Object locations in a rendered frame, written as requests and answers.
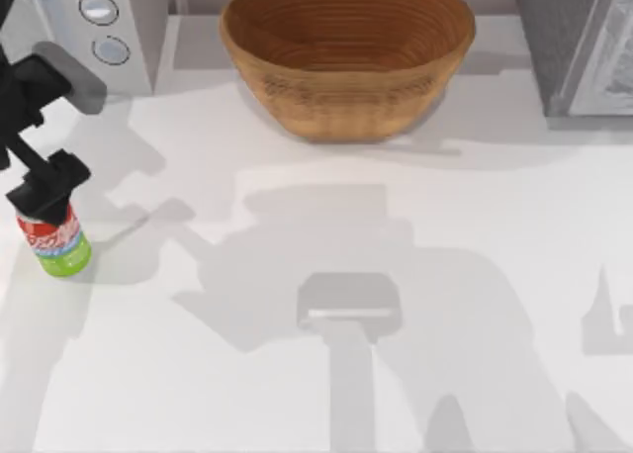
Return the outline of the green bottle with red label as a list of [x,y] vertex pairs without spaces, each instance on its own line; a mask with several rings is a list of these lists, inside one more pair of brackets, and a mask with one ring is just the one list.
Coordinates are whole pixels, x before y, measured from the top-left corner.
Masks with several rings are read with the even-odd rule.
[[60,226],[21,213],[16,214],[16,219],[28,246],[48,275],[69,277],[83,270],[90,261],[92,247],[71,204],[67,205]]

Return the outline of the small round microwave knob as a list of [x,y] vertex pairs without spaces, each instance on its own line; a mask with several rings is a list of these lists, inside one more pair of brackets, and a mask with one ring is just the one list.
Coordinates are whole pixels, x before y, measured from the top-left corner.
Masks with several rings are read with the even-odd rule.
[[92,42],[92,52],[99,61],[111,66],[123,65],[131,57],[129,46],[113,36],[95,39]]

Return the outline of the large round microwave knob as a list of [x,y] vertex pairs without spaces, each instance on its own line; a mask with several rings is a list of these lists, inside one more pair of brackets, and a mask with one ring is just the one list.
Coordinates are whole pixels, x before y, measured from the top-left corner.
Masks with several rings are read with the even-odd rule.
[[119,7],[114,0],[79,0],[81,16],[96,26],[110,26],[119,18]]

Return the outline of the pale microwave oven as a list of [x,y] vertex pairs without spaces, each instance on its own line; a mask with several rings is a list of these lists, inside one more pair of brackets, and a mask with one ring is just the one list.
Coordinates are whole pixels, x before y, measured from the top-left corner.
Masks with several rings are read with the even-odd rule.
[[[0,45],[10,60],[31,52],[67,58],[98,76],[114,95],[146,96],[153,93],[169,17],[170,0],[114,0],[119,18],[110,26],[87,22],[79,0],[15,0],[3,25]],[[123,65],[99,61],[92,52],[95,39],[113,36],[131,50]]]

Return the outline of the brown woven basket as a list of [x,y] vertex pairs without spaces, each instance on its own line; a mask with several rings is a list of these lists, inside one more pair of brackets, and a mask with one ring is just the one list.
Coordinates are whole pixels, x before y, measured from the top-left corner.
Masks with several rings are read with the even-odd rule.
[[379,142],[446,89],[475,35],[465,0],[229,0],[219,31],[258,103],[294,136]]

